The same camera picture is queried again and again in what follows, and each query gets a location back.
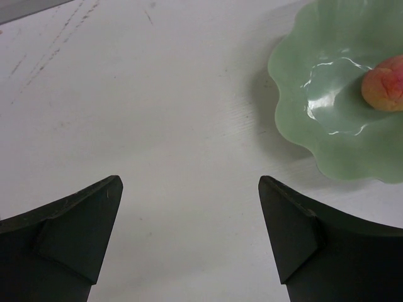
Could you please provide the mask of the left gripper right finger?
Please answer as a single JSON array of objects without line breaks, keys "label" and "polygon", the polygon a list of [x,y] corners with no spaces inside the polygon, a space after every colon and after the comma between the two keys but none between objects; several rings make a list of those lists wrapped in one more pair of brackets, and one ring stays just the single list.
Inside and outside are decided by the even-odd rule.
[{"label": "left gripper right finger", "polygon": [[291,301],[401,301],[402,230],[344,213],[270,176],[259,198]]}]

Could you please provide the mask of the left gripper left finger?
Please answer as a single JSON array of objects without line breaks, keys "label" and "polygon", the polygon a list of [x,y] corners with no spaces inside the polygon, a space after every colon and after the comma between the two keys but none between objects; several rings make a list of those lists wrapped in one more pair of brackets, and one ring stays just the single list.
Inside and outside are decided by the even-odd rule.
[{"label": "left gripper left finger", "polygon": [[121,198],[122,180],[109,176],[1,220],[1,301],[87,301]]}]

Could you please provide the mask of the red fake peach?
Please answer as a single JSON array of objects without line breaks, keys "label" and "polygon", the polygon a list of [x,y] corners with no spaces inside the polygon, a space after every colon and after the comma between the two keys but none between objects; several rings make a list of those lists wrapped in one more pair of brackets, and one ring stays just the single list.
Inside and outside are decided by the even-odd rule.
[{"label": "red fake peach", "polygon": [[391,57],[369,70],[361,83],[363,99],[380,111],[402,111],[402,55]]}]

